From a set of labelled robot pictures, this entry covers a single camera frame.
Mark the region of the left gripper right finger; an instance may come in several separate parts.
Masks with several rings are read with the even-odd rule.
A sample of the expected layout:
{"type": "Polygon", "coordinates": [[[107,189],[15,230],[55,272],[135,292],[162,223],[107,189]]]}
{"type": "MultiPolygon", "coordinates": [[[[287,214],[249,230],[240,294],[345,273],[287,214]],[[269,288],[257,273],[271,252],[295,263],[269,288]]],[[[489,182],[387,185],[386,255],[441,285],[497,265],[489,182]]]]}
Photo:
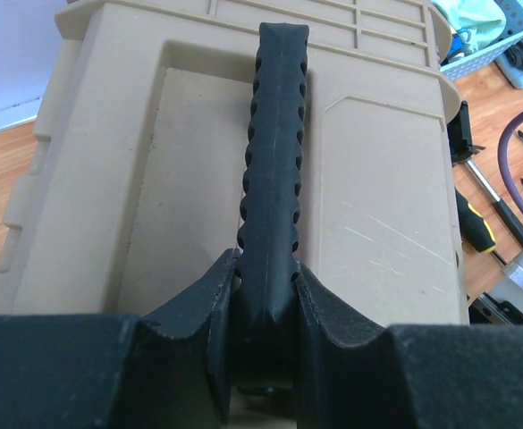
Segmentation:
{"type": "Polygon", "coordinates": [[[300,428],[523,428],[523,326],[383,328],[302,267],[300,428]]]}

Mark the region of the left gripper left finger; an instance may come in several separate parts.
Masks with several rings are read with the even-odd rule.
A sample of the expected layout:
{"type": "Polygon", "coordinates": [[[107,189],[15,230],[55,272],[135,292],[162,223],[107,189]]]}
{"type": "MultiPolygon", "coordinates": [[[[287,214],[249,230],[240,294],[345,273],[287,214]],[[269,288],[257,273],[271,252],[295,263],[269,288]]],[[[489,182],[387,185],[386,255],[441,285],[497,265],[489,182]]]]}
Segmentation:
{"type": "Polygon", "coordinates": [[[234,256],[150,314],[0,315],[0,428],[218,428],[234,256]]]}

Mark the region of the tan plastic tool box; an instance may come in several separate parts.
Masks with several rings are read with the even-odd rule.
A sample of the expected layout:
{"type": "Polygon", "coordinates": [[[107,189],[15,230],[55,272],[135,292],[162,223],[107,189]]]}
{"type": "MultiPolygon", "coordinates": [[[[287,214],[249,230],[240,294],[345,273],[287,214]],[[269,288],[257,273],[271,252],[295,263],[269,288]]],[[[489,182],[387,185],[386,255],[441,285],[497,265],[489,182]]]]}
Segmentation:
{"type": "Polygon", "coordinates": [[[272,427],[298,427],[302,267],[383,328],[467,322],[429,2],[71,1],[56,25],[0,315],[144,317],[231,251],[222,425],[272,427]]]}

